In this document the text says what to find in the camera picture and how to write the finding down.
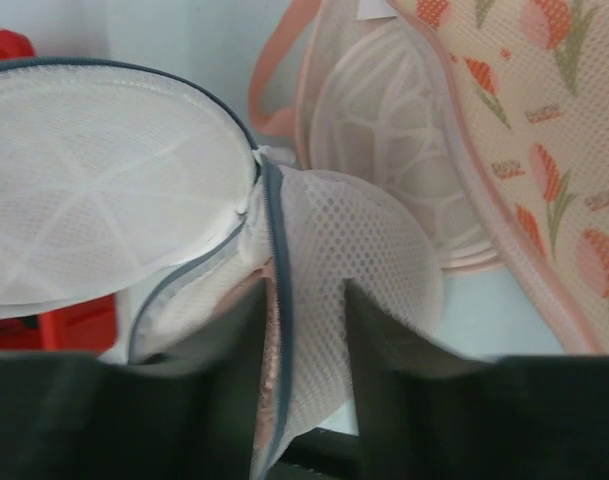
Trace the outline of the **white mesh laundry bag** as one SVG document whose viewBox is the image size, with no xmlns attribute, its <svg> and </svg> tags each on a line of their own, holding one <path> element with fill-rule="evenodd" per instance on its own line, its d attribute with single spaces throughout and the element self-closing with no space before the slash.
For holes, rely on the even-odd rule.
<svg viewBox="0 0 609 480">
<path fill-rule="evenodd" d="M 205 327 L 274 262 L 276 423 L 246 479 L 351 391 L 347 286 L 403 326 L 441 317 L 442 272 L 418 222 L 356 177 L 273 160 L 219 99 L 114 61 L 0 62 L 0 318 L 141 283 L 120 340 L 135 365 Z"/>
</svg>

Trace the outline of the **red plastic bin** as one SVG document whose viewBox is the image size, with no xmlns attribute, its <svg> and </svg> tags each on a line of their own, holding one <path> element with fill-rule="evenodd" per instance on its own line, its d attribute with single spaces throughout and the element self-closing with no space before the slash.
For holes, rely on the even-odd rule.
<svg viewBox="0 0 609 480">
<path fill-rule="evenodd" d="M 116 298 L 0 320 L 0 350 L 86 350 L 102 354 L 117 340 Z"/>
</svg>

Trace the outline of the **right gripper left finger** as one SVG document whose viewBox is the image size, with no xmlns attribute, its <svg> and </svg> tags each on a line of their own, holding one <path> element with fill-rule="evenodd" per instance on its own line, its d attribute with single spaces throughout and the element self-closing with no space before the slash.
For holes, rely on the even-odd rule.
<svg viewBox="0 0 609 480">
<path fill-rule="evenodd" d="M 264 284 L 146 361 L 0 352 L 0 479 L 246 479 Z"/>
</svg>

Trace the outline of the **pink tulip laundry bag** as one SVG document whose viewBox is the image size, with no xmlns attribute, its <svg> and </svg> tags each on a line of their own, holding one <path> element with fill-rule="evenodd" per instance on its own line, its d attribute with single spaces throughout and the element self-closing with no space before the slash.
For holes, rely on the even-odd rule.
<svg viewBox="0 0 609 480">
<path fill-rule="evenodd" d="M 252 73 L 252 125 L 312 165 L 323 82 L 391 29 L 424 53 L 502 261 L 567 351 L 609 353 L 609 1 L 294 1 Z"/>
</svg>

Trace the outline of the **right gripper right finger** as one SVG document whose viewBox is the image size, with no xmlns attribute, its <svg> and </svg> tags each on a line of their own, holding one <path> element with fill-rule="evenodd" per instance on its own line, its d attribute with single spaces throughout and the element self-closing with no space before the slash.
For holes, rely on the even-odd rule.
<svg viewBox="0 0 609 480">
<path fill-rule="evenodd" d="M 358 432 L 300 436 L 284 477 L 609 479 L 609 356 L 467 359 L 344 294 Z"/>
</svg>

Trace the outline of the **pink lace bra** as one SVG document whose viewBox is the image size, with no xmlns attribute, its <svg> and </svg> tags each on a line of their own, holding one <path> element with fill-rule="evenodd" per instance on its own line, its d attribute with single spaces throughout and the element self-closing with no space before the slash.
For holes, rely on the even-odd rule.
<svg viewBox="0 0 609 480">
<path fill-rule="evenodd" d="M 258 400 L 254 448 L 266 448 L 273 435 L 276 420 L 276 386 L 280 367 L 280 319 L 274 262 L 269 260 L 261 277 L 267 284 L 267 317 L 264 339 L 264 357 Z"/>
</svg>

